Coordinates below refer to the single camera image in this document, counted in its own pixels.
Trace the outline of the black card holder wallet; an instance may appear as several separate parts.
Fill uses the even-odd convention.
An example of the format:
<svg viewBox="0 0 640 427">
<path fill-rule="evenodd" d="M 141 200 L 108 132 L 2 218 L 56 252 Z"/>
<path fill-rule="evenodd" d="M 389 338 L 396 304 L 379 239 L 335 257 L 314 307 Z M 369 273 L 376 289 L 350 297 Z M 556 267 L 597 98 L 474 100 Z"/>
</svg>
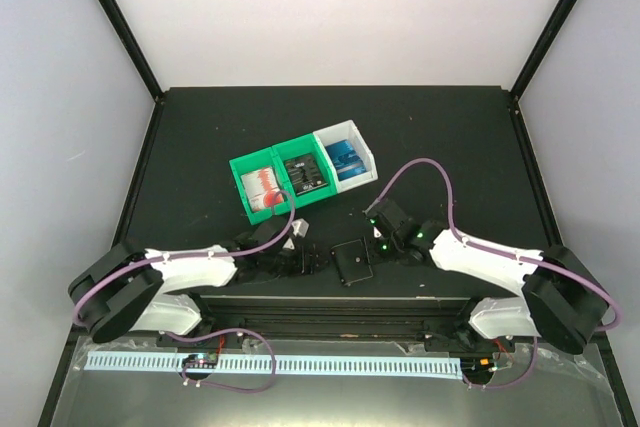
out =
<svg viewBox="0 0 640 427">
<path fill-rule="evenodd" d="M 330 249 L 341 284 L 350 287 L 374 277 L 368 246 L 364 238 L 350 240 Z"/>
</svg>

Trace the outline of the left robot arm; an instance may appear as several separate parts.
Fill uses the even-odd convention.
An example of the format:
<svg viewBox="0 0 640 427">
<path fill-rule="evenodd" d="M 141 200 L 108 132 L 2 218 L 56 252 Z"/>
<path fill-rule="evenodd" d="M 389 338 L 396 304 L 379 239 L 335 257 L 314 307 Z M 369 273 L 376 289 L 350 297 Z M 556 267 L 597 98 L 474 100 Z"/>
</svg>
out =
<svg viewBox="0 0 640 427">
<path fill-rule="evenodd" d="M 273 217 L 229 241 L 185 251 L 122 241 L 70 283 L 73 320 L 98 344 L 129 332 L 170 331 L 205 345 L 215 323 L 198 290 L 321 272 L 328 257 L 308 228 L 303 219 Z"/>
</svg>

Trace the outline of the green bin with black cards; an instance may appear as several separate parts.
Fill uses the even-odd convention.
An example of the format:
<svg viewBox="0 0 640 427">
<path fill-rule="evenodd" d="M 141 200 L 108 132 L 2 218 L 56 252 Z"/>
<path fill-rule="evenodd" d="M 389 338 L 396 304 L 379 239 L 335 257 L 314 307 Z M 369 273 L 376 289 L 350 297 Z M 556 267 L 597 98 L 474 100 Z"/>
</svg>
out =
<svg viewBox="0 0 640 427">
<path fill-rule="evenodd" d="M 293 195 L 296 208 L 337 194 L 329 161 L 313 134 L 275 144 L 273 152 L 276 166 L 284 169 L 285 187 Z"/>
</svg>

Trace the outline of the white bin with blue cards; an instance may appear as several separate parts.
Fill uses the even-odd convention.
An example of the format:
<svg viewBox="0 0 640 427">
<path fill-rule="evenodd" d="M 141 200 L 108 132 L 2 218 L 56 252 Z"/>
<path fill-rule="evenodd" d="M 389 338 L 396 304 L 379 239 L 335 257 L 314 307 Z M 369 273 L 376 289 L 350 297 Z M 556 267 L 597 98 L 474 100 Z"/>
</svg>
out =
<svg viewBox="0 0 640 427">
<path fill-rule="evenodd" d="M 338 194 L 378 179 L 375 159 L 353 120 L 313 132 Z"/>
</svg>

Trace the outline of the green bin with red cards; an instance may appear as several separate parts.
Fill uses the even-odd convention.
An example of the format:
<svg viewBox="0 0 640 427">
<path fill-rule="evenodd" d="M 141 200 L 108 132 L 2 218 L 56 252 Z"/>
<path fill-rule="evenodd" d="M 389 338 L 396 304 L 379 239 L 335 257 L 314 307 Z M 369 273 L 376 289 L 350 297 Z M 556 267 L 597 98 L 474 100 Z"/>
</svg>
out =
<svg viewBox="0 0 640 427">
<path fill-rule="evenodd" d="M 282 194 L 292 192 L 291 182 L 274 147 L 231 159 L 229 166 L 251 225 L 291 210 L 291 202 Z"/>
</svg>

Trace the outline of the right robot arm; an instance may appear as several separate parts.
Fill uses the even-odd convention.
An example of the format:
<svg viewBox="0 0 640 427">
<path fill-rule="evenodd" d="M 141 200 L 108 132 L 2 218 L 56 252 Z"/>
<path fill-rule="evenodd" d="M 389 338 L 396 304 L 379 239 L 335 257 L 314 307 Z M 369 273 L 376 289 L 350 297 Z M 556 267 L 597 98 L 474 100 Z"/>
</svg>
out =
<svg viewBox="0 0 640 427">
<path fill-rule="evenodd" d="M 394 201 L 383 199 L 365 216 L 382 254 L 417 263 L 430 261 L 492 284 L 505 298 L 484 297 L 454 326 L 457 343 L 479 349 L 488 340 L 541 338 L 569 354 L 580 354 L 612 307 L 606 291 L 567 247 L 522 250 L 479 239 L 437 221 L 416 222 Z"/>
</svg>

